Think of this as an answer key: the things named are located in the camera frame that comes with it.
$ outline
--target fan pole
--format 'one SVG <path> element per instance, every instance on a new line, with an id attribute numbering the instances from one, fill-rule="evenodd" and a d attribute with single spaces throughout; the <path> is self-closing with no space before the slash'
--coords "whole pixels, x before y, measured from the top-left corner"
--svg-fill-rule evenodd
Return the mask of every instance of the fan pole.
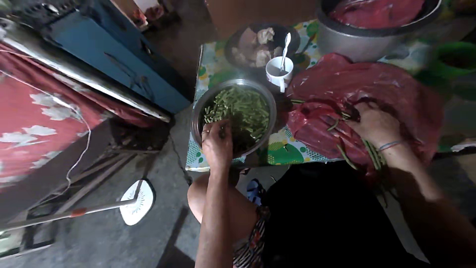
<path id="1" fill-rule="evenodd" d="M 95 212 L 99 212 L 99 211 L 109 210 L 109 209 L 117 208 L 117 207 L 120 207 L 120 206 L 132 205 L 132 204 L 136 203 L 136 201 L 137 201 L 141 185 L 142 185 L 142 180 L 139 180 L 139 183 L 137 184 L 137 188 L 136 188 L 136 191 L 134 193 L 134 198 L 133 199 L 129 199 L 129 200 L 125 200 L 125 201 L 118 201 L 118 202 L 114 202 L 114 203 L 107 204 L 107 205 L 78 208 L 78 209 L 74 209 L 74 210 L 71 210 L 71 211 L 66 211 L 66 212 L 63 212 L 63 213 L 60 213 L 60 214 L 38 217 L 38 218 L 35 218 L 35 219 L 26 220 L 26 221 L 7 223 L 7 224 L 4 224 L 4 225 L 0 225 L 0 233 L 15 230 L 15 229 L 19 229 L 19 228 L 24 228 L 24 227 L 28 227 L 28 226 L 33 226 L 33 225 L 37 225 L 37 224 L 40 224 L 40 223 L 55 221 L 55 220 L 59 220 L 59 219 L 79 217 L 79 216 L 82 216 L 84 214 L 90 214 L 90 213 L 95 213 Z"/>

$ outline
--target floor crack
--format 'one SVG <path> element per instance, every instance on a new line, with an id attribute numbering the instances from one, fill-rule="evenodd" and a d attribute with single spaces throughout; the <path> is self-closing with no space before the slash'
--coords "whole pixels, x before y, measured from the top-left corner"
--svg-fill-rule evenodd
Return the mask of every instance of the floor crack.
<path id="1" fill-rule="evenodd" d="M 185 170 L 185 167 L 182 165 L 182 159 L 180 158 L 180 155 L 179 155 L 179 153 L 177 152 L 177 148 L 175 147 L 175 142 L 174 142 L 174 139 L 172 138 L 172 135 L 170 135 L 170 141 L 172 142 L 172 150 L 173 150 L 173 151 L 175 152 L 175 154 L 177 155 L 178 166 L 180 167 L 180 169 L 181 169 L 182 172 L 183 172 L 183 176 L 184 176 L 185 181 L 186 181 L 187 184 L 190 186 L 190 185 L 192 185 L 193 179 L 192 179 L 192 177 L 187 173 L 187 171 Z"/>

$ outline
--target striped clothing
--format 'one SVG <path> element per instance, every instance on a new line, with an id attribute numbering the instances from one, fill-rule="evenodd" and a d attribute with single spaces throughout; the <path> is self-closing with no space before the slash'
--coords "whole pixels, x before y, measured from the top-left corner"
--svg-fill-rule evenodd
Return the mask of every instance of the striped clothing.
<path id="1" fill-rule="evenodd" d="M 256 209 L 258 222 L 255 224 L 249 239 L 235 250 L 233 257 L 234 268 L 262 268 L 261 254 L 265 245 L 265 222 L 269 218 L 269 209 L 259 206 Z"/>

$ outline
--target spoon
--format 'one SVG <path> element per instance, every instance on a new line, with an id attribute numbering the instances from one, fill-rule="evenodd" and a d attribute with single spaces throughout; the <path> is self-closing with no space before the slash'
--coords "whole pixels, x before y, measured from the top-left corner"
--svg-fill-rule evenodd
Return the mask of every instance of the spoon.
<path id="1" fill-rule="evenodd" d="M 291 33 L 288 32 L 286 35 L 286 39 L 284 40 L 284 50 L 283 50 L 283 59 L 281 60 L 281 68 L 279 69 L 279 76 L 286 75 L 288 72 L 285 70 L 286 67 L 284 66 L 284 62 L 286 59 L 286 54 L 288 53 L 288 46 L 291 43 Z"/>

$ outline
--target red fabric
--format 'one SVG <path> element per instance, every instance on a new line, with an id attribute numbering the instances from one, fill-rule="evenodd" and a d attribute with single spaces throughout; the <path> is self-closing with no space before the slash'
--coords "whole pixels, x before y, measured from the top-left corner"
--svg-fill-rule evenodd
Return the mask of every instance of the red fabric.
<path id="1" fill-rule="evenodd" d="M 399 27 L 413 21 L 424 0 L 345 0 L 329 16 L 343 24 L 378 29 Z"/>
<path id="2" fill-rule="evenodd" d="M 405 70 L 385 63 L 350 63 L 337 54 L 324 55 L 319 62 L 299 73 L 287 88 L 287 96 L 306 102 L 295 105 L 288 114 L 288 127 L 294 138 L 327 158 L 342 158 L 341 144 L 353 163 L 374 170 L 360 138 L 340 121 L 336 111 L 358 116 L 358 102 L 374 101 L 401 122 L 402 135 L 417 156 L 429 163 L 437 150 L 443 120 L 439 96 Z"/>
<path id="3" fill-rule="evenodd" d="M 19 53 L 4 44 L 0 44 L 0 49 Z M 155 122 L 139 110 L 112 101 L 87 86 L 72 84 L 33 59 L 0 52 L 0 68 L 74 106 L 91 129 L 112 117 L 111 112 L 141 127 Z M 71 109 L 5 75 L 0 78 L 0 112 L 0 191 L 34 172 L 87 131 Z"/>

